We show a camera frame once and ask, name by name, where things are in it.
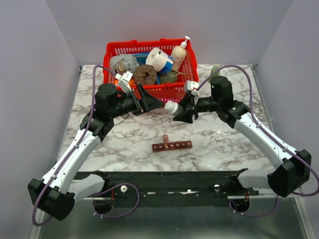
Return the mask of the white-capped pill bottle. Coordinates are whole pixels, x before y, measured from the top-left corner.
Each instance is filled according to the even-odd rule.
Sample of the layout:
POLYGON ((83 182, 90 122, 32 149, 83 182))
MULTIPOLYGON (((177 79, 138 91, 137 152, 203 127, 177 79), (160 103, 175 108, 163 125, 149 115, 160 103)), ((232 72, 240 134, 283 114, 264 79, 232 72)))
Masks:
POLYGON ((164 109, 173 116, 183 113, 183 107, 177 102, 167 101, 164 109))

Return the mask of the red weekly pill organizer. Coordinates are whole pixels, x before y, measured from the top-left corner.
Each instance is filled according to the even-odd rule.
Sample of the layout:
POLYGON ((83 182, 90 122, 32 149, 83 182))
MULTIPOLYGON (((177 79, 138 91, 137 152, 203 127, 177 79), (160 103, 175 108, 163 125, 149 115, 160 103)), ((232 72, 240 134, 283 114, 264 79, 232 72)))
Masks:
POLYGON ((191 140, 169 141, 169 137, 166 134, 162 136, 162 143, 152 144, 153 152, 184 150, 184 149, 191 149, 191 148, 192 148, 191 140))

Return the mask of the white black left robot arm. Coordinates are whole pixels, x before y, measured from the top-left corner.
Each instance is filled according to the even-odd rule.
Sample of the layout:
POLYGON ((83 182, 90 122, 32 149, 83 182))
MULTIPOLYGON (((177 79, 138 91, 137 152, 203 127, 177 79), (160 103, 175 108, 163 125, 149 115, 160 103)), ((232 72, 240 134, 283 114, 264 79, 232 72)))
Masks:
POLYGON ((61 221, 74 205, 91 195, 110 193, 107 175, 93 172, 85 179, 73 182, 78 170, 91 152, 114 127, 114 119, 132 113, 135 116, 161 108, 164 103, 138 85, 140 97, 134 92, 120 92, 114 84, 101 84, 94 95, 89 113, 83 118, 77 134, 56 164, 40 179, 32 179, 27 188, 33 203, 32 222, 38 209, 61 221))

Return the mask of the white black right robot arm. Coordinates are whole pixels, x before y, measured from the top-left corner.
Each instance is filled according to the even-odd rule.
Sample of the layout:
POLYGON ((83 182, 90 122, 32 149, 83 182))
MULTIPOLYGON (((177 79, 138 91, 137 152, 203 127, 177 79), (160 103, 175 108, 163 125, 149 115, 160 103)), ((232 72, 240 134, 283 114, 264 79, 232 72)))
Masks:
POLYGON ((311 155, 306 150, 298 151, 284 143, 265 127, 250 109, 233 99, 231 82, 224 76, 212 78, 211 96, 198 97, 190 91, 197 82, 185 83, 185 96, 177 103, 168 101, 164 108, 172 114, 174 121, 192 123, 203 112, 216 112, 219 119, 247 137, 271 162, 273 169, 257 171, 243 169, 229 183, 230 191, 241 195, 247 188, 271 189, 286 197, 310 178, 311 155))

